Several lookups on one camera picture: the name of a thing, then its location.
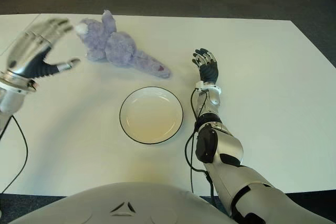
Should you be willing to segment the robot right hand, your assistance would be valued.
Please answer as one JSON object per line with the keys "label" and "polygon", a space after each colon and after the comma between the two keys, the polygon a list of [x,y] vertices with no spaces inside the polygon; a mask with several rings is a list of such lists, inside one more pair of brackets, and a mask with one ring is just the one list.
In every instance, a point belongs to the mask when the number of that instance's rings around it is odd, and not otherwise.
{"label": "robot right hand", "polygon": [[210,51],[196,49],[192,62],[198,67],[201,81],[216,84],[219,75],[217,60]]}

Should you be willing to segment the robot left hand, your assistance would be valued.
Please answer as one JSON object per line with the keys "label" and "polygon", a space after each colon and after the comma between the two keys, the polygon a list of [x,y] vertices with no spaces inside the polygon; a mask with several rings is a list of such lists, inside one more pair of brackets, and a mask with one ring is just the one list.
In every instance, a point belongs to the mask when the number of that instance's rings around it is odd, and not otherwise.
{"label": "robot left hand", "polygon": [[45,62],[56,42],[72,29],[69,20],[63,18],[53,18],[31,26],[9,52],[7,71],[16,76],[35,79],[74,68],[80,59],[73,58],[54,65]]}

